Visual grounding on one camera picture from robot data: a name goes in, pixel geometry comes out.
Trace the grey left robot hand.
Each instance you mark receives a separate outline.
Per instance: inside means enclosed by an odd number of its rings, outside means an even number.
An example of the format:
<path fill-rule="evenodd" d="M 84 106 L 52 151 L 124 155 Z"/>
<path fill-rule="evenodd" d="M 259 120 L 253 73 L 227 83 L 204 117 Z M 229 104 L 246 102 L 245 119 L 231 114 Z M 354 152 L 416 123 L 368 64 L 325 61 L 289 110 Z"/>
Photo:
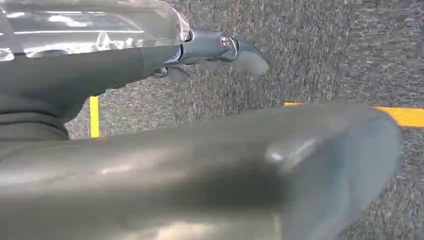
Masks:
<path fill-rule="evenodd" d="M 164 0 L 1 1 L 1 239 L 329 240 L 397 170 L 398 124 L 360 104 L 69 138 L 90 96 L 197 63 L 269 69 Z"/>

